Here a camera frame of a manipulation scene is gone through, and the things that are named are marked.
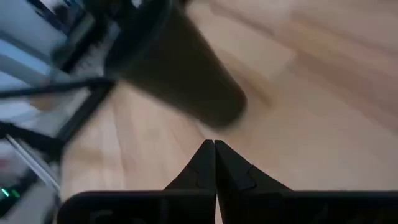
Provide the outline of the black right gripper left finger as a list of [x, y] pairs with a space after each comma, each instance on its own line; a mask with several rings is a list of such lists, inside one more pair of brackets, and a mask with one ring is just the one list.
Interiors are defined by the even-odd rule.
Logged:
[[215, 144], [206, 140], [165, 189], [80, 192], [57, 224], [214, 224], [215, 207]]

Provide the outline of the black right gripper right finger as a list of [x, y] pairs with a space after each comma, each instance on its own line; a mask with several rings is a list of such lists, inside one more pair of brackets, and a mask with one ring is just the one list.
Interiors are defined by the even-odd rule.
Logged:
[[292, 190], [215, 141], [225, 224], [398, 224], [398, 190]]

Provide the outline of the black aluminium table frame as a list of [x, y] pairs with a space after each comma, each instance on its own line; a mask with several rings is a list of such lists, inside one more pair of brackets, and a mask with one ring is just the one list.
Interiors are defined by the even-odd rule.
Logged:
[[114, 85], [115, 81], [112, 79], [91, 77], [66, 83], [0, 91], [0, 99], [63, 93], [78, 88], [87, 88], [90, 91], [88, 98], [83, 101], [73, 116], [61, 127], [56, 136], [46, 136], [20, 128], [13, 123], [0, 121], [0, 140], [5, 140], [6, 136], [11, 136], [45, 154], [47, 156], [46, 161], [59, 161], [67, 142], [72, 139], [99, 107], [100, 103], [105, 100]]

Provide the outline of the tall black cup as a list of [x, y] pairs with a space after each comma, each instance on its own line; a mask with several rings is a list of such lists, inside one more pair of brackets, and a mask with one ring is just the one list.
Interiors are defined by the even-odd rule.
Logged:
[[212, 128], [237, 121], [246, 96], [176, 0], [127, 3], [104, 60], [123, 79]]

